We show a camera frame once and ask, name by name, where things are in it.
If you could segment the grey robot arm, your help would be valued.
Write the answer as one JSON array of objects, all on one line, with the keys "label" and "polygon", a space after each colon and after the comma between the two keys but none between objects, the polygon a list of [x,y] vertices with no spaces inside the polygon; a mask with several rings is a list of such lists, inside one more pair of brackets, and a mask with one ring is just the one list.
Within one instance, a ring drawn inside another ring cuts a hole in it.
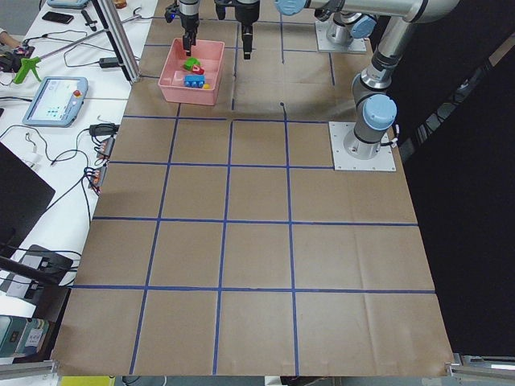
[{"label": "grey robot arm", "polygon": [[354,158],[374,158],[385,132],[397,115],[394,100],[386,96],[392,74],[400,62],[418,23],[431,23],[449,14],[457,1],[276,1],[277,11],[294,15],[313,9],[323,21],[334,13],[362,13],[389,16],[370,65],[356,75],[352,94],[357,119],[354,129],[344,139],[345,150]]},{"label": "grey robot arm", "polygon": [[186,56],[192,55],[192,47],[196,45],[196,36],[200,25],[198,0],[179,0],[179,16],[183,34],[183,49]]}]

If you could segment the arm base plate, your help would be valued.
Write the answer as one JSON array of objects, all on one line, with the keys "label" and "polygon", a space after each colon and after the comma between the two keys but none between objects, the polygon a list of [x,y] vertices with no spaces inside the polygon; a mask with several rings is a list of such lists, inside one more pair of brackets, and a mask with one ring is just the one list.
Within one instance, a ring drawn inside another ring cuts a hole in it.
[{"label": "arm base plate", "polygon": [[391,145],[360,141],[355,135],[354,126],[354,122],[328,123],[334,170],[395,172],[397,168]]},{"label": "arm base plate", "polygon": [[354,39],[345,27],[333,21],[317,21],[315,33],[319,52],[357,55],[364,55],[367,52],[365,39]]}]

